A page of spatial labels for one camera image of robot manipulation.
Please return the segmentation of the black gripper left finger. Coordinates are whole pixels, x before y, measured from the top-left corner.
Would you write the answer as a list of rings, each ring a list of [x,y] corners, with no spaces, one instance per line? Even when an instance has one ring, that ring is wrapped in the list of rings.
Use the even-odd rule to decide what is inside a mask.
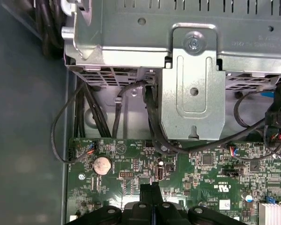
[[[154,184],[141,184],[140,200],[129,202],[124,210],[112,205],[86,213],[68,225],[150,225],[152,218]]]

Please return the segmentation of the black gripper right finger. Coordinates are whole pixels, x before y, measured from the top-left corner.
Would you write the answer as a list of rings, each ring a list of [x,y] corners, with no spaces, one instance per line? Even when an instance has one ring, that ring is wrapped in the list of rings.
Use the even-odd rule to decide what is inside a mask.
[[[160,225],[230,225],[232,218],[203,206],[194,206],[187,212],[179,210],[162,198],[158,184],[152,184],[156,218]]]

